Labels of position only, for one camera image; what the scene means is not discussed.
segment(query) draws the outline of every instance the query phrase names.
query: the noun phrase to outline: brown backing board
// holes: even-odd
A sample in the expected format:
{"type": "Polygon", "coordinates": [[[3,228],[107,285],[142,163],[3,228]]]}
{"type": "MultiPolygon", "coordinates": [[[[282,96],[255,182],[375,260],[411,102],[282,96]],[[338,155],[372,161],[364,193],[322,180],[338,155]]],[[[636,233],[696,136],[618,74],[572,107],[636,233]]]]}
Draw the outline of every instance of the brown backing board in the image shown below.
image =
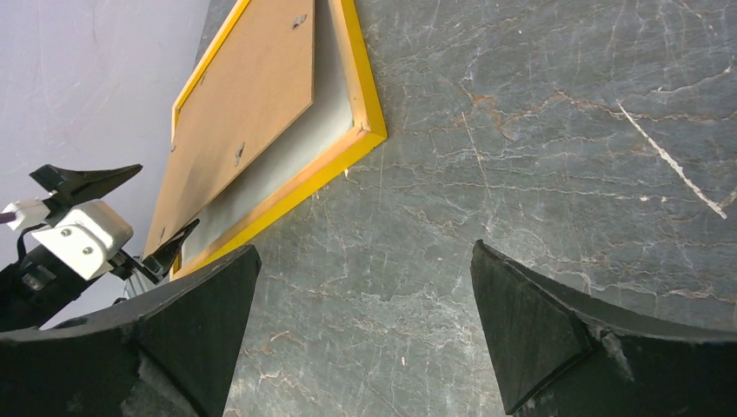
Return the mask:
{"type": "Polygon", "coordinates": [[[144,255],[195,218],[310,106],[314,7],[314,0],[249,2],[181,108],[144,255]]]}

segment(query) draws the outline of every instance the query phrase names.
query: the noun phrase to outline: yellow frame edge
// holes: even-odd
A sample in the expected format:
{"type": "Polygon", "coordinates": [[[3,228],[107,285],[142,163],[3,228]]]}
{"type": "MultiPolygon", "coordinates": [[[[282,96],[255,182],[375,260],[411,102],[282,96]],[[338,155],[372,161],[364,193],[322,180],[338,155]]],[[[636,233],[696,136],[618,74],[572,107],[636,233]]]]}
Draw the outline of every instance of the yellow frame edge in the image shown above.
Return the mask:
{"type": "MultiPolygon", "coordinates": [[[[338,155],[325,167],[318,170],[307,181],[299,185],[293,192],[282,198],[266,213],[260,215],[235,237],[223,244],[218,250],[208,256],[204,261],[195,265],[191,270],[187,270],[186,273],[194,272],[199,268],[216,261],[230,251],[241,247],[270,224],[278,220],[283,215],[286,215],[299,203],[313,195],[317,190],[330,182],[330,180],[339,176],[351,165],[358,162],[388,137],[379,95],[376,91],[374,74],[371,70],[369,54],[366,50],[366,45],[363,42],[363,32],[361,29],[361,23],[358,19],[355,3],[353,0],[337,0],[332,3],[338,2],[342,8],[342,14],[335,13],[335,11],[333,11],[333,16],[334,19],[335,17],[343,17],[344,19],[343,24],[348,32],[348,52],[350,52],[349,58],[347,56],[343,56],[342,59],[346,64],[345,70],[347,75],[350,72],[352,73],[351,75],[356,78],[358,89],[362,95],[362,103],[351,102],[354,121],[360,124],[358,126],[354,126],[354,128],[352,128],[344,137],[358,136],[357,140],[352,146],[338,155]]],[[[236,6],[234,6],[222,27],[218,30],[215,39],[213,39],[213,42],[205,51],[203,59],[201,59],[200,63],[197,64],[195,71],[192,73],[192,76],[189,78],[179,97],[176,99],[172,108],[172,140],[174,139],[174,132],[179,118],[179,112],[184,105],[184,102],[186,102],[189,94],[195,88],[200,77],[202,77],[204,72],[207,70],[209,63],[215,57],[215,54],[222,46],[222,43],[225,42],[228,34],[236,25],[238,18],[240,18],[249,3],[250,0],[240,0],[236,6]]],[[[180,256],[177,256],[175,266],[172,267],[170,271],[173,279],[178,278],[178,276],[175,276],[175,273],[181,270],[182,267],[183,265],[180,254],[180,256]]]]}

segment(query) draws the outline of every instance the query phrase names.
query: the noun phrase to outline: gray marble tabletop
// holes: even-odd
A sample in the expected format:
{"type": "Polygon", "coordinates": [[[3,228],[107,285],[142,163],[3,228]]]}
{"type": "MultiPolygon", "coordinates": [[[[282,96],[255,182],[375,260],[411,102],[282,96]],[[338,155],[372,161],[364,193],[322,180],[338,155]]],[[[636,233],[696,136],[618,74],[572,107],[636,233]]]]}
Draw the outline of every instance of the gray marble tabletop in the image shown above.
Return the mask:
{"type": "MultiPolygon", "coordinates": [[[[203,45],[232,1],[213,0],[203,45]]],[[[269,229],[226,415],[503,415],[476,239],[737,327],[727,0],[356,0],[390,138],[269,229]]]]}

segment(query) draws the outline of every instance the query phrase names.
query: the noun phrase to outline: white wall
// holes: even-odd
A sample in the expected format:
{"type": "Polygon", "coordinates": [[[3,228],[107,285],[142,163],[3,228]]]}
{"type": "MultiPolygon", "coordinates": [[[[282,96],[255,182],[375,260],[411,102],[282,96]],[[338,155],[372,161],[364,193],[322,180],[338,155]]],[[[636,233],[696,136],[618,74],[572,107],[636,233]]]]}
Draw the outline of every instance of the white wall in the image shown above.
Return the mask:
{"type": "MultiPolygon", "coordinates": [[[[208,3],[0,2],[0,205],[44,197],[28,173],[45,163],[141,163],[105,199],[135,230],[126,249],[141,252],[169,154],[171,104],[195,64],[208,3]]],[[[15,260],[15,239],[0,228],[0,267],[15,260]]],[[[98,301],[123,292],[115,278],[96,286],[98,301]]]]}

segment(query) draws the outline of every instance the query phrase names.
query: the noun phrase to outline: wooden frame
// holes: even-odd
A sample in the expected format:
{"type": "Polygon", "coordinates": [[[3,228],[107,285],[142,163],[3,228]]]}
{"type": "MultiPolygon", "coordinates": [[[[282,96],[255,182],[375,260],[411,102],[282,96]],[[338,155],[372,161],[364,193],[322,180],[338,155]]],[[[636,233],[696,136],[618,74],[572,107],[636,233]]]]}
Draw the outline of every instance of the wooden frame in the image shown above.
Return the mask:
{"type": "MultiPolygon", "coordinates": [[[[355,4],[353,0],[326,1],[330,6],[346,77],[354,118],[353,127],[290,181],[284,183],[274,194],[259,203],[237,224],[211,243],[202,253],[186,265],[175,268],[172,271],[174,272],[173,279],[189,274],[242,246],[387,138],[388,133],[355,4]]],[[[177,98],[172,109],[172,137],[176,131],[180,109],[248,4],[249,0],[239,0],[236,3],[177,98]]]]}

